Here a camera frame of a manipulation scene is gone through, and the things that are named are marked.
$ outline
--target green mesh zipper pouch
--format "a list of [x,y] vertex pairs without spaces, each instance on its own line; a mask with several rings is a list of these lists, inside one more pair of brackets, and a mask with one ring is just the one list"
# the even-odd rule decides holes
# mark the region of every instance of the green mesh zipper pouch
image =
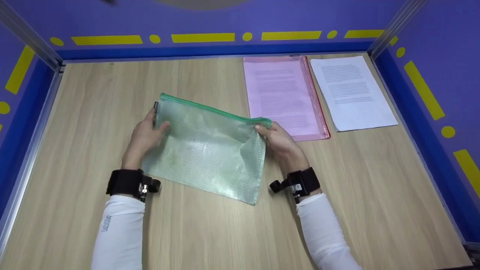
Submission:
[[269,119],[244,118],[162,93],[155,128],[164,121],[170,127],[144,158],[145,173],[255,204],[265,142],[254,127],[269,128]]

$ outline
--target document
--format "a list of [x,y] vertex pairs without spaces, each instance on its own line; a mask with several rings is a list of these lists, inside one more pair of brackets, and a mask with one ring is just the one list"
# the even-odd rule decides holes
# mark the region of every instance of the document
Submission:
[[301,57],[247,57],[243,63],[250,117],[278,122],[296,141],[330,137],[306,63]]
[[338,131],[398,124],[362,56],[310,63]]

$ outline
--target wooden table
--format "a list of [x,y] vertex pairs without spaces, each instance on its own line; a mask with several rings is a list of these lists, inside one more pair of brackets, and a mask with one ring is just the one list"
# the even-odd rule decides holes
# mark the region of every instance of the wooden table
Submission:
[[[110,172],[161,92],[249,116],[241,58],[68,64],[0,269],[89,268]],[[332,137],[300,145],[359,264],[470,264],[403,125],[337,133],[322,107]],[[314,269],[287,195],[268,192],[277,178],[267,157],[256,206],[163,180],[144,269]]]

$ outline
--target blue trim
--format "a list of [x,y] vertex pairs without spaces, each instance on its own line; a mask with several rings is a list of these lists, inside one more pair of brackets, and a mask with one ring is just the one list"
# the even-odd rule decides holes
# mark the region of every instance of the blue trim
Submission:
[[465,241],[479,243],[480,213],[448,158],[451,153],[445,153],[390,53],[384,50],[375,63]]
[[15,186],[54,73],[44,62],[36,62],[12,124],[0,147],[0,216],[3,215]]
[[261,45],[211,45],[198,47],[158,47],[128,49],[73,49],[58,50],[64,60],[143,58],[143,57],[182,57],[205,55],[246,55],[270,53],[313,53],[339,51],[366,51],[372,41],[336,43],[296,43]]

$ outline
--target white paper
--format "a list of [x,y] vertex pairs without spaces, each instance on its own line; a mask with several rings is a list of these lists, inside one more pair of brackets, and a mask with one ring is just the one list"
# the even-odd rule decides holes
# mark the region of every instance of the white paper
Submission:
[[310,61],[338,131],[398,124],[362,56]]

